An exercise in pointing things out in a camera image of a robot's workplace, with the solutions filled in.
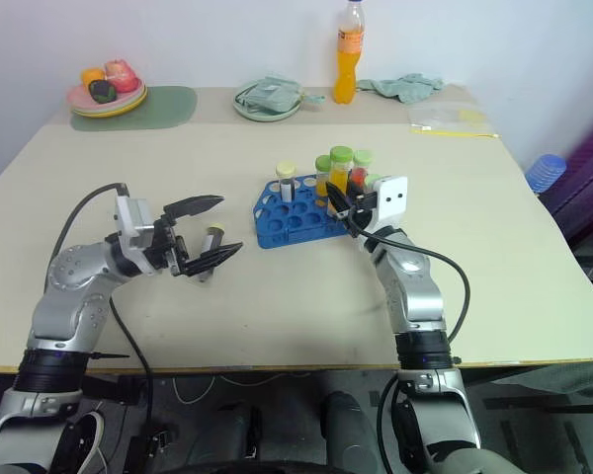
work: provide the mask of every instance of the yellow cap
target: yellow cap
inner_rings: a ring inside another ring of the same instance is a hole
[[[280,161],[277,163],[275,172],[277,173],[279,179],[283,180],[294,176],[297,172],[297,167],[292,161]]]

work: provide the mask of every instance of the white table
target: white table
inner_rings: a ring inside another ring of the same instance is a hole
[[[290,159],[308,174],[335,144],[372,149],[374,172],[408,176],[402,228],[466,270],[471,305],[453,344],[463,366],[593,359],[593,287],[499,139],[412,133],[402,105],[368,95],[355,107],[330,104],[259,124],[236,116],[229,94],[199,91],[191,122],[164,130],[78,132],[60,114],[7,168],[0,177],[0,371],[15,371],[21,360],[68,212],[115,181],[147,198],[154,216],[180,198],[223,195],[225,202],[180,219],[176,230],[196,255],[215,221],[226,226],[225,242],[244,243],[209,283],[163,273],[115,293],[157,370],[395,366],[383,291],[355,241],[257,245],[252,207],[275,164]],[[66,244],[101,240],[115,229],[113,213],[113,194],[99,197]],[[440,262],[432,274],[452,328],[461,282]],[[139,367],[112,318],[98,351],[132,357],[93,361],[95,370]]]

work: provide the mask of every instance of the floor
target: floor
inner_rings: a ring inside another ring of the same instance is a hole
[[[325,443],[318,422],[323,397],[334,390],[351,393],[375,426],[376,406],[380,391],[390,378],[390,371],[325,371],[311,374],[248,373],[228,375],[228,381],[211,376],[177,378],[180,397],[185,401],[199,398],[212,384],[211,390],[196,403],[181,403],[174,391],[173,380],[162,378],[155,385],[155,418],[172,427],[174,441],[156,457],[155,472],[182,465],[187,458],[198,427],[212,409],[224,403],[246,400],[263,413],[261,459],[307,460],[325,462]],[[238,386],[256,384],[257,386]],[[8,380],[0,380],[1,390]],[[470,386],[469,401],[474,411],[483,446],[512,460],[532,474],[593,474],[593,414],[548,414],[537,409],[509,408],[518,397],[549,397],[518,385],[482,383]],[[572,404],[592,404],[592,400],[571,396]],[[85,399],[81,412],[99,406],[105,417],[102,452],[109,460],[110,473],[121,473],[128,440],[139,429],[144,401],[135,407],[113,402]],[[394,471],[399,461],[388,416],[384,418],[384,438]],[[101,471],[101,460],[91,462],[88,474]]]

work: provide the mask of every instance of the black cylinder joint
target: black cylinder joint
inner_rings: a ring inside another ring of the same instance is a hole
[[[451,347],[444,331],[416,331],[395,335],[401,368],[451,368]]]
[[[21,392],[74,392],[81,388],[90,355],[26,349],[13,388]]]

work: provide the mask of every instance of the orange juice bottle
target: orange juice bottle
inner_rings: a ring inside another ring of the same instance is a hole
[[[334,86],[334,101],[349,104],[356,94],[356,64],[363,49],[365,13],[361,0],[349,0],[338,29],[338,80]]]

